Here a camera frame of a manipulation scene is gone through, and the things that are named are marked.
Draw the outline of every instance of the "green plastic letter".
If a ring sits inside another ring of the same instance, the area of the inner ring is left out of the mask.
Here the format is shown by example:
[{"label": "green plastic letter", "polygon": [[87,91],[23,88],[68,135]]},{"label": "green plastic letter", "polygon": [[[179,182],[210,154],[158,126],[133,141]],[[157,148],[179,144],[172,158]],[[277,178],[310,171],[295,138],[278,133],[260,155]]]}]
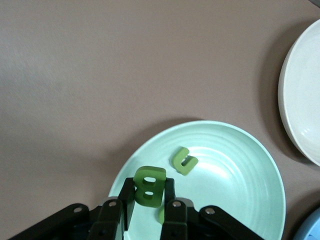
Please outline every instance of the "green plastic letter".
[{"label": "green plastic letter", "polygon": [[155,166],[142,166],[134,175],[135,201],[146,207],[158,208],[162,203],[166,170]]},{"label": "green plastic letter", "polygon": [[172,158],[172,165],[182,175],[187,175],[199,162],[194,156],[188,156],[189,149],[182,147]]}]

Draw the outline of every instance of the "plate rim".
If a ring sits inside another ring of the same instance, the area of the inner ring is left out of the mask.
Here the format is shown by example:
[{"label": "plate rim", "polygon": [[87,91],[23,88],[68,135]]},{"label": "plate rim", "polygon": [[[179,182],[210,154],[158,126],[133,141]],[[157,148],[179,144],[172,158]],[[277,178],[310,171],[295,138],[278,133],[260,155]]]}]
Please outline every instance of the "plate rim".
[{"label": "plate rim", "polygon": [[231,128],[233,130],[236,130],[242,134],[244,134],[245,136],[249,137],[251,140],[253,140],[262,150],[263,152],[267,155],[269,161],[272,163],[273,169],[276,172],[276,176],[277,179],[280,183],[280,189],[281,189],[281,209],[283,211],[282,213],[282,218],[281,218],[281,224],[280,224],[280,229],[281,231],[279,232],[278,235],[278,239],[280,240],[283,236],[284,233],[284,227],[285,227],[285,222],[286,222],[286,192],[285,192],[285,188],[284,188],[284,183],[281,177],[281,173],[279,171],[279,168],[275,162],[275,160],[273,159],[273,157],[271,156],[271,154],[269,153],[269,151],[266,149],[266,147],[257,139],[255,138],[253,135],[251,135],[250,133],[248,133],[247,131],[243,130],[240,127],[237,127],[233,124],[230,123],[226,123],[226,122],[222,122],[222,121],[215,121],[215,120],[194,120],[194,121],[187,121],[184,123],[180,123],[174,126],[171,126],[157,134],[155,134],[154,136],[152,136],[150,139],[148,139],[146,142],[144,142],[140,147],[138,147],[138,149],[127,159],[127,161],[124,163],[124,165],[122,166],[122,168],[120,169],[120,171],[118,172],[117,176],[114,179],[114,182],[110,188],[109,194],[108,196],[111,197],[111,192],[114,191],[114,188],[116,187],[114,183],[119,182],[119,178],[122,175],[122,172],[124,171],[124,169],[127,167],[127,165],[129,164],[129,160],[131,158],[133,158],[135,155],[139,154],[139,151],[142,151],[142,149],[144,148],[144,146],[147,146],[148,144],[150,144],[150,142],[155,141],[157,138],[161,138],[163,135],[166,135],[170,132],[175,131],[176,129],[180,129],[180,128],[184,128],[184,127],[189,127],[189,126],[193,126],[193,125],[218,125],[218,126],[224,126],[227,128]]},{"label": "plate rim", "polygon": [[320,166],[320,159],[314,159],[307,150],[303,148],[303,144],[299,141],[297,137],[298,134],[293,130],[292,121],[290,120],[288,109],[286,107],[286,85],[288,84],[288,66],[294,59],[294,54],[299,47],[300,42],[305,38],[305,36],[316,26],[320,25],[320,19],[313,22],[309,25],[303,33],[295,40],[293,45],[291,46],[290,50],[288,51],[284,62],[281,67],[280,76],[279,76],[279,83],[278,83],[278,107],[280,112],[280,117],[284,126],[286,133],[288,134],[289,138],[291,139],[292,143],[296,146],[296,148],[310,161],[314,164]]}]

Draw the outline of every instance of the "tabletop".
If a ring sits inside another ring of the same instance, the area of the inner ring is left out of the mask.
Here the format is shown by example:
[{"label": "tabletop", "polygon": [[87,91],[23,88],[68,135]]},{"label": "tabletop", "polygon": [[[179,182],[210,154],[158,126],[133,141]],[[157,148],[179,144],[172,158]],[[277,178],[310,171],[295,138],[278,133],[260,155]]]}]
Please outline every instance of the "tabletop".
[{"label": "tabletop", "polygon": [[292,144],[278,82],[320,18],[307,0],[0,2],[0,239],[105,198],[145,141],[193,120],[255,136],[280,171],[283,238],[320,205],[320,167]]}]

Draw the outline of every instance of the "green plate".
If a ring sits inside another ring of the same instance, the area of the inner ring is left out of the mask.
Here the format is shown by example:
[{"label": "green plate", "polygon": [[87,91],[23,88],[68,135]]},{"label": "green plate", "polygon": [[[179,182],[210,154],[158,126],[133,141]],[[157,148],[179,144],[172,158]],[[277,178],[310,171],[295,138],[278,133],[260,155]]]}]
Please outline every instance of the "green plate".
[{"label": "green plate", "polygon": [[[170,159],[181,147],[199,162],[183,176]],[[125,163],[109,196],[118,196],[126,178],[142,166],[166,169],[179,198],[199,211],[215,205],[265,240],[280,240],[286,201],[279,170],[266,148],[246,131],[217,121],[192,121],[171,127],[144,143]],[[158,209],[136,204],[125,240],[159,240]]]}]

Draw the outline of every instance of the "white plate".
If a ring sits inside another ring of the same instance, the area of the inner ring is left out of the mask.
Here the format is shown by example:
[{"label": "white plate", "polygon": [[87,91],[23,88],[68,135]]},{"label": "white plate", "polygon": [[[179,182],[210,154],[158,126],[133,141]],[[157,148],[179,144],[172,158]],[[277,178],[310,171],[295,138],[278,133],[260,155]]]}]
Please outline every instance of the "white plate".
[{"label": "white plate", "polygon": [[[199,162],[183,176],[170,164],[180,147]],[[280,240],[286,202],[278,168],[265,147],[246,131],[217,121],[192,121],[171,127],[143,144],[116,177],[109,196],[118,196],[126,178],[138,168],[164,168],[179,198],[197,211],[216,205],[265,240]],[[135,204],[125,240],[159,240],[157,209]]]},{"label": "white plate", "polygon": [[320,20],[301,34],[287,54],[278,102],[290,139],[320,166]]}]

